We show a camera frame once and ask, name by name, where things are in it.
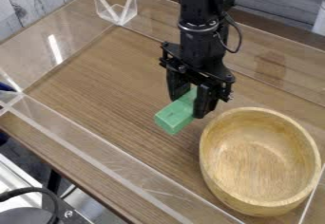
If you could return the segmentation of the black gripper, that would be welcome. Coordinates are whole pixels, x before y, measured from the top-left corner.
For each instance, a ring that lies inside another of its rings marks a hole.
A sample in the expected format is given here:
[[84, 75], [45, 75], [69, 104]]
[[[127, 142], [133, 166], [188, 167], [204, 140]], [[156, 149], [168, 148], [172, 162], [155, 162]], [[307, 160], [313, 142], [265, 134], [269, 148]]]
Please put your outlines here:
[[196, 85], [192, 117], [203, 119], [218, 100], [230, 99], [235, 76], [223, 64], [228, 27], [206, 29], [180, 27], [180, 43], [162, 43], [160, 65], [166, 69], [168, 97], [178, 100]]

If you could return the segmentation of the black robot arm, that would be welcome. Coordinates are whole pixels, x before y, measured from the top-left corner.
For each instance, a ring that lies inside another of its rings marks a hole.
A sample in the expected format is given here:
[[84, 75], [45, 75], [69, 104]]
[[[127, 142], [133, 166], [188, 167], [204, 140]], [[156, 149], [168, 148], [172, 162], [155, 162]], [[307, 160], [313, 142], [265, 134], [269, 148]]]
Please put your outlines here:
[[191, 115], [196, 119], [214, 111], [216, 103], [231, 98], [235, 76], [223, 64], [228, 31], [238, 27], [228, 10], [235, 0], [178, 0], [180, 13], [178, 43], [162, 43], [160, 66], [166, 69], [168, 97], [176, 101], [192, 86], [196, 94]]

